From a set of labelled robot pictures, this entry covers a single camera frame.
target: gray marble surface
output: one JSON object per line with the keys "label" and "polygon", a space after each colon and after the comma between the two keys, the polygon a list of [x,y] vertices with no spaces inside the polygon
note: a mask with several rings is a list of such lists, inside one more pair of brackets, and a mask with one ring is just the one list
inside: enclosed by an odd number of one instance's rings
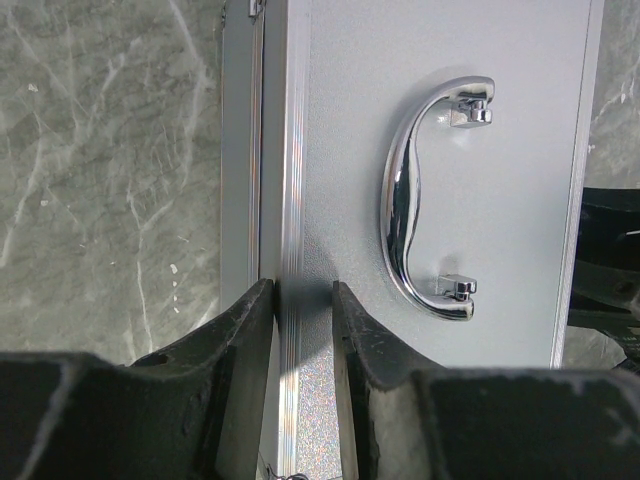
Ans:
{"label": "gray marble surface", "polygon": [[0,1],[0,350],[217,313],[222,0]]}
{"label": "gray marble surface", "polygon": [[[607,0],[591,117],[585,186],[640,188],[640,2]],[[564,366],[610,368],[622,349],[590,329],[569,327]]]}

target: chrome handle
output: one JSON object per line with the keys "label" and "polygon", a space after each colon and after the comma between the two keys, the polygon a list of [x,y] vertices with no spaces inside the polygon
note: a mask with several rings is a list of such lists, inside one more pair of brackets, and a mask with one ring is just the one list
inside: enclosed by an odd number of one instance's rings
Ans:
{"label": "chrome handle", "polygon": [[477,282],[460,275],[438,277],[436,293],[420,293],[411,276],[407,260],[420,213],[420,164],[416,148],[417,133],[425,114],[438,102],[451,104],[452,127],[472,128],[491,123],[495,85],[488,77],[462,77],[435,89],[417,113],[400,125],[391,145],[382,185],[380,210],[382,250],[387,269],[402,294],[419,308],[447,320],[470,320]]}

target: textured metal panel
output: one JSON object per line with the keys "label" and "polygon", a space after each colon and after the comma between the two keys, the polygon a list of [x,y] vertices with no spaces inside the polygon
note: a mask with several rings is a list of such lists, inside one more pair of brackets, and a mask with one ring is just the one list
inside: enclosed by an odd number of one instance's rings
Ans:
{"label": "textured metal panel", "polygon": [[[303,297],[323,298],[340,279],[386,327],[443,365],[548,367],[565,321],[558,301],[572,248],[569,197],[582,175],[576,142],[586,138],[577,122],[581,104],[591,103],[583,82],[592,85],[594,73],[583,79],[583,67],[599,14],[590,25],[587,0],[486,0],[474,4],[470,33],[461,24],[468,8],[462,0],[313,2],[303,288],[313,295]],[[588,48],[592,62],[597,41]],[[377,220],[401,118],[429,89],[463,75],[495,80],[494,123],[459,131],[438,121],[445,112],[425,119],[410,257],[425,289],[440,273],[478,279],[474,319],[454,324],[414,309],[395,289]],[[325,382],[333,358],[327,307],[305,301],[300,322],[297,467],[313,478],[339,468]]]}

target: metal strip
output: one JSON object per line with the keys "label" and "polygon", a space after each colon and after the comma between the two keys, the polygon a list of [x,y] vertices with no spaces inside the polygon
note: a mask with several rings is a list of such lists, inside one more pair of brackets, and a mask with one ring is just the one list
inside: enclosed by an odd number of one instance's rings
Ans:
{"label": "metal strip", "polygon": [[573,268],[576,257],[576,245],[578,243],[578,226],[582,205],[584,171],[587,163],[589,127],[593,107],[593,91],[596,83],[595,78],[603,9],[604,0],[592,0],[589,10],[589,26],[585,44],[582,84],[580,86],[580,106],[578,110],[575,146],[573,149],[569,209],[565,227],[565,244],[562,254],[562,273],[560,274],[560,290],[558,292],[558,304],[556,308],[555,334],[551,350],[551,368],[560,368],[562,366],[562,353],[567,329],[567,317],[569,315],[569,301],[571,299]]}
{"label": "metal strip", "polygon": [[293,301],[304,258],[304,126],[311,36],[311,0],[287,0],[284,106],[284,166],[280,243],[280,428],[278,474],[296,472],[300,330]]}
{"label": "metal strip", "polygon": [[260,271],[260,174],[262,170],[262,63],[264,57],[264,10],[255,17],[251,63],[251,152],[249,154],[249,285]]}

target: black object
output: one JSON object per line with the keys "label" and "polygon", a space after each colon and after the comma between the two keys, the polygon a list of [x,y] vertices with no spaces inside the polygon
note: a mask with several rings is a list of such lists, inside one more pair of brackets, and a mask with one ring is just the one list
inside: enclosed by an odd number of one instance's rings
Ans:
{"label": "black object", "polygon": [[640,478],[640,379],[448,370],[333,290],[344,478]]}
{"label": "black object", "polygon": [[640,360],[638,295],[640,190],[585,188],[569,325],[609,336],[630,359],[621,368],[632,366]]}
{"label": "black object", "polygon": [[0,355],[0,478],[255,478],[273,325],[262,280],[131,367]]}

